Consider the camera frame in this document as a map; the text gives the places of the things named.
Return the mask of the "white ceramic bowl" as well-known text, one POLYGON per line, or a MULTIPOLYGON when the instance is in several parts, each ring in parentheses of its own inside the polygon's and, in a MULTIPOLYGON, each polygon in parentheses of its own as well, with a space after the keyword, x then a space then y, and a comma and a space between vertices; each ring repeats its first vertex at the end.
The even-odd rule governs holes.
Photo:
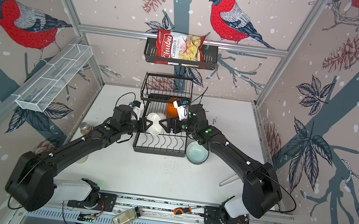
POLYGON ((147 131, 149 134, 152 135, 159 135, 162 132, 162 129, 160 127, 159 120, 167 118, 163 113, 150 113, 147 115, 147 120, 150 120, 152 124, 147 128, 147 131))

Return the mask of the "orange glass bowl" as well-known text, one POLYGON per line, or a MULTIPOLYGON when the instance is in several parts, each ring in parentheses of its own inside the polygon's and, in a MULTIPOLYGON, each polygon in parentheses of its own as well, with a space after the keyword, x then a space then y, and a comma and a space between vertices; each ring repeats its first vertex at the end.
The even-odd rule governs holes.
POLYGON ((166 107, 166 113, 167 113, 167 116, 169 116, 169 117, 173 117, 173 118, 175 118, 175 117, 178 117, 179 115, 178 115, 178 112, 177 112, 177 109, 174 107, 174 102, 176 102, 176 101, 178 101, 179 99, 177 99, 177 98, 170 98, 169 99, 169 103, 168 103, 168 105, 167 105, 167 107, 166 107))

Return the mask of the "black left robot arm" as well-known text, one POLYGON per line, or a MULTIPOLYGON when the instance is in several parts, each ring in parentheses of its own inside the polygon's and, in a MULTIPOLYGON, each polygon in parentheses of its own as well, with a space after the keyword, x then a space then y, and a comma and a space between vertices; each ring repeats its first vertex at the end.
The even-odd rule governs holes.
POLYGON ((122 135, 145 132, 153 122, 146 118, 133 120, 135 112, 130 106, 119 105, 113 115, 79 139, 49 152, 31 151, 17 161, 5 190, 27 211, 35 211, 47 204, 54 195, 54 178, 81 158, 120 143, 122 135))

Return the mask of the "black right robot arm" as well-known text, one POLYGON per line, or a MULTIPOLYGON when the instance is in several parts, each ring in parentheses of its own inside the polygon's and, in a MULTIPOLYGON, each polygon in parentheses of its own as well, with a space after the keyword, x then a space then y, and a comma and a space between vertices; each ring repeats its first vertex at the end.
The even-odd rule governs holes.
POLYGON ((274 166, 259 163, 229 142, 223 133, 210 125, 202 104, 172 102, 178 116, 160 121, 167 132, 185 132, 198 144, 222 159, 244 183, 242 201, 249 214, 261 218, 282 200, 274 166))

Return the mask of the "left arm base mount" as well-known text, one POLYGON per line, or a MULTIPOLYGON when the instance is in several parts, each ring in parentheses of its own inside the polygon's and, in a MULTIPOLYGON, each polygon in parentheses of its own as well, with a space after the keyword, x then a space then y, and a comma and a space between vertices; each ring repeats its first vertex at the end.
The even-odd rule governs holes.
POLYGON ((89 179, 82 178, 80 182, 83 182, 84 186, 88 188, 84 192, 86 193, 84 199, 78 197, 76 200, 69 200, 67 206, 99 212, 112 212, 118 198, 116 194, 101 192, 98 184, 89 179))

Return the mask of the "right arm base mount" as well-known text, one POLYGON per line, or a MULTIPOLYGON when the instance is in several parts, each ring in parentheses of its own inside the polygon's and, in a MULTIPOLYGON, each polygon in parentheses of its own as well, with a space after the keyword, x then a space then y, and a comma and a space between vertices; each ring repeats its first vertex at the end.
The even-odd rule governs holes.
POLYGON ((249 224, 247 212, 242 196, 232 196, 219 207, 205 206, 200 215, 204 224, 249 224))

